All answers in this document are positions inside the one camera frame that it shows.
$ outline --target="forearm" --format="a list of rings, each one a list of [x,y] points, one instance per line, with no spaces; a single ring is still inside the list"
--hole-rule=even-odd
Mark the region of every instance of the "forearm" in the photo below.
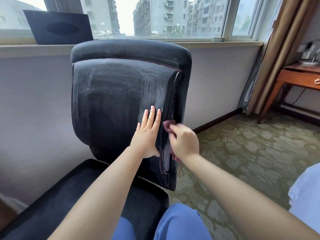
[[[49,239],[111,239],[142,157],[133,148],[126,148],[86,190]]]
[[[184,161],[249,240],[320,239],[320,235],[278,204],[201,156]]]

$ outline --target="carpet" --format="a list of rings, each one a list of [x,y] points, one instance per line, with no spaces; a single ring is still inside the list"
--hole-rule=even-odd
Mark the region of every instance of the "carpet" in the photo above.
[[[255,116],[235,115],[198,134],[200,154],[245,181],[285,209],[288,190],[304,170],[320,162],[320,128],[270,112],[262,124]],[[243,239],[217,201],[182,164],[170,204],[198,210],[213,239]]]

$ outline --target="brown curtain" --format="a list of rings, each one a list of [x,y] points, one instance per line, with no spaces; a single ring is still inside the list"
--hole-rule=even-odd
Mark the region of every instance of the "brown curtain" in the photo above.
[[[283,0],[270,38],[247,114],[260,113],[280,70],[295,54],[320,0]]]

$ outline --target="black chair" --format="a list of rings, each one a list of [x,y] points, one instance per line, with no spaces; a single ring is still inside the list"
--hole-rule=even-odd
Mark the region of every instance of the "black chair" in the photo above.
[[[47,239],[86,189],[130,145],[144,109],[154,105],[162,110],[162,121],[183,121],[192,63],[187,49],[154,40],[94,40],[74,46],[71,61],[74,131],[97,160],[88,159],[74,168],[6,226],[0,239]],[[177,162],[170,156],[162,126],[156,147],[161,156],[142,161],[122,212],[137,239],[152,239],[169,207],[168,195],[155,184],[169,190],[176,187]]]

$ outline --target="baseboard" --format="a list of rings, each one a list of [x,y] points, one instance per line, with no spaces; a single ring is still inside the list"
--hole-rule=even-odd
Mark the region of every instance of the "baseboard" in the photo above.
[[[283,107],[279,107],[279,106],[273,106],[271,107],[271,109],[275,112],[279,112],[282,113],[284,115],[288,115],[291,116],[295,119],[304,121],[306,123],[310,123],[312,125],[316,125],[316,126],[320,126],[320,119],[317,119],[315,117],[311,117],[309,115],[303,114],[303,113],[299,113],[290,109],[286,109]]]
[[[196,134],[198,134],[198,133],[200,133],[200,132],[202,132],[202,131],[204,131],[206,129],[209,129],[210,127],[212,127],[214,125],[217,125],[217,124],[221,123],[222,121],[225,121],[226,119],[228,119],[228,118],[230,118],[230,117],[232,117],[232,116],[234,116],[236,114],[239,114],[241,112],[242,112],[242,109],[238,108],[238,109],[236,109],[236,110],[234,110],[234,111],[232,111],[230,113],[227,113],[227,114],[225,114],[225,115],[223,115],[223,116],[221,116],[221,117],[219,117],[219,118],[217,118],[215,120],[212,120],[212,121],[210,121],[210,122],[208,122],[208,123],[206,123],[204,125],[201,125],[201,126],[195,128],[195,129],[193,129],[193,131]]]

